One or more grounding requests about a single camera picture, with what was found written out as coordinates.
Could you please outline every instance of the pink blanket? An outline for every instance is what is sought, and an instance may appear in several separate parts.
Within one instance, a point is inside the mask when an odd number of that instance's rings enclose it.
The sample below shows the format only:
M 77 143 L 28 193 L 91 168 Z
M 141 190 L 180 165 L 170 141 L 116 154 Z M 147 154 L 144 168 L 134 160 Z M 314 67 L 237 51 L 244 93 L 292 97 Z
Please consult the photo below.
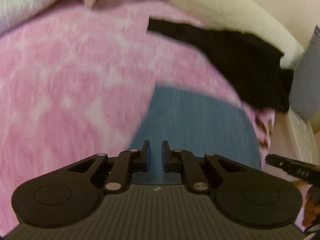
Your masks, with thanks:
M 128 147 L 155 83 L 243 104 L 197 49 L 146 33 L 149 16 L 201 26 L 161 0 L 90 12 L 77 0 L 0 37 L 0 234 L 17 224 L 11 195 L 21 183 L 98 152 Z

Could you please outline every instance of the black cloth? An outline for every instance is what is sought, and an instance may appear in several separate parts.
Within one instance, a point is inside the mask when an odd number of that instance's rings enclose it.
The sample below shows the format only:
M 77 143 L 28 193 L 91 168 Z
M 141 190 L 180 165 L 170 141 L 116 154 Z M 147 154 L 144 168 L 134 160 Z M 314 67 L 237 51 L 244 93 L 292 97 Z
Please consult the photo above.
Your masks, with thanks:
M 148 31 L 189 43 L 206 54 L 241 100 L 257 109 L 289 110 L 292 70 L 280 68 L 283 53 L 250 33 L 204 30 L 149 19 Z

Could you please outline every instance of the gray fabric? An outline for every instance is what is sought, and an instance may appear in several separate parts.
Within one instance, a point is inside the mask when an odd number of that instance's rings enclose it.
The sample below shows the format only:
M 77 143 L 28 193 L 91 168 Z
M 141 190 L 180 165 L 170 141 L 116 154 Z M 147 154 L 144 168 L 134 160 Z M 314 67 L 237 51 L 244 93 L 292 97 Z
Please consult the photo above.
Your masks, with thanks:
M 294 71 L 289 97 L 291 108 L 309 120 L 320 110 L 320 29 L 317 26 Z
M 151 143 L 150 169 L 133 174 L 136 184 L 181 184 L 176 173 L 164 173 L 162 141 L 195 156 L 207 152 L 261 170 L 258 141 L 245 112 L 215 98 L 170 87 L 156 87 L 146 118 L 130 148 Z

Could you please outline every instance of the metal pin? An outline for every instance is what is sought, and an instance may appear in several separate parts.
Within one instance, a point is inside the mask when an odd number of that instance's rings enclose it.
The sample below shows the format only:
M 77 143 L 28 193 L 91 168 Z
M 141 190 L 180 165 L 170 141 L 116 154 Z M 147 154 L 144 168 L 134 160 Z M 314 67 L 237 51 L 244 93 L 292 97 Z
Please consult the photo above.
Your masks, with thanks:
M 204 182 L 196 182 L 193 184 L 193 188 L 198 191 L 207 190 L 209 188 L 209 185 Z
M 110 182 L 110 183 L 106 184 L 106 189 L 119 190 L 119 189 L 121 189 L 121 184 L 118 182 Z

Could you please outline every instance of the folded blue fabric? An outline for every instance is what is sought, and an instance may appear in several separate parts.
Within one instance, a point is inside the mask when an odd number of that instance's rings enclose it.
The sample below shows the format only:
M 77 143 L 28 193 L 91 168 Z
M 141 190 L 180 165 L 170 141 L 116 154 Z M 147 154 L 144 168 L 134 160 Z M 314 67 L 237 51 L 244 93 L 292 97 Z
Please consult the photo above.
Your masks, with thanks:
M 162 141 L 171 149 L 191 151 L 197 157 L 216 153 L 261 170 L 258 141 L 245 112 L 198 93 L 170 87 L 155 88 L 150 108 L 130 148 L 151 143 L 150 168 L 132 176 L 134 184 L 181 184 L 177 173 L 164 173 Z

